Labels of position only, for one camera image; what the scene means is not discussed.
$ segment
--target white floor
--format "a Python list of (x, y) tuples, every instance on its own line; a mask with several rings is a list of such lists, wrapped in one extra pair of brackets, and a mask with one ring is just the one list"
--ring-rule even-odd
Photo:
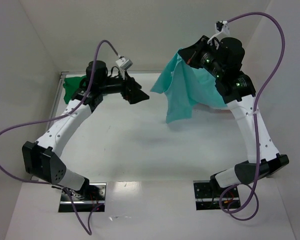
[[(260, 210), (249, 222), (219, 210), (196, 211), (192, 181), (246, 160), (239, 128), (231, 113), (203, 105), (192, 119), (167, 125), (166, 97), (149, 93), (158, 74), (132, 75), (150, 100), (129, 105), (120, 94), (106, 96), (61, 156), (91, 182), (108, 182), (105, 212), (92, 217), (94, 235), (73, 213), (58, 213), (58, 190), (24, 183), (6, 240), (294, 240), (275, 179), (259, 181)], [(57, 112), (65, 107), (62, 96)], [(241, 186), (239, 193), (244, 200), (249, 190)], [(87, 220), (88, 214), (80, 215)]]

